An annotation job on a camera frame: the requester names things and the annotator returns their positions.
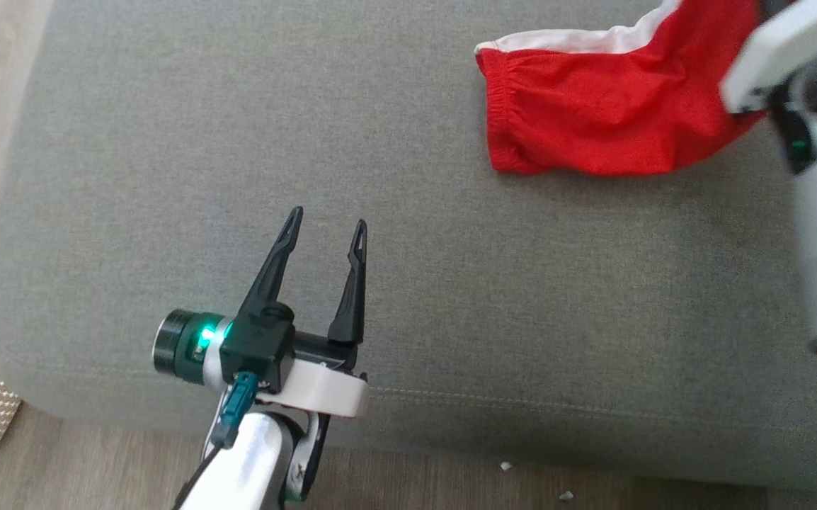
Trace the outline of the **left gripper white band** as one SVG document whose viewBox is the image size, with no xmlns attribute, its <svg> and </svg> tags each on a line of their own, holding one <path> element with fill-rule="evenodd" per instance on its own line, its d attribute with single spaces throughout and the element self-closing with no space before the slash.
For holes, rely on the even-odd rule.
<svg viewBox="0 0 817 510">
<path fill-rule="evenodd" d="M 295 207 L 273 242 L 239 315 L 257 314 L 277 301 L 289 255 L 297 244 L 304 208 Z M 335 317 L 324 336 L 295 334 L 295 361 L 282 389 L 260 391 L 260 403 L 281 404 L 318 414 L 356 419 L 365 413 L 370 385 L 353 369 L 364 340 L 367 273 L 367 224 L 359 219 L 349 246 L 349 275 Z"/>
</svg>

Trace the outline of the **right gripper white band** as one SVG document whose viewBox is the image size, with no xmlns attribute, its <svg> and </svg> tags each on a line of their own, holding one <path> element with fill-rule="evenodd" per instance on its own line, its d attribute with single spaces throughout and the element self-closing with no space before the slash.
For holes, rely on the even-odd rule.
<svg viewBox="0 0 817 510">
<path fill-rule="evenodd" d="M 817 59 L 817 1 L 796 1 L 748 36 L 720 84 L 729 113 L 757 112 L 789 77 Z"/>
</svg>

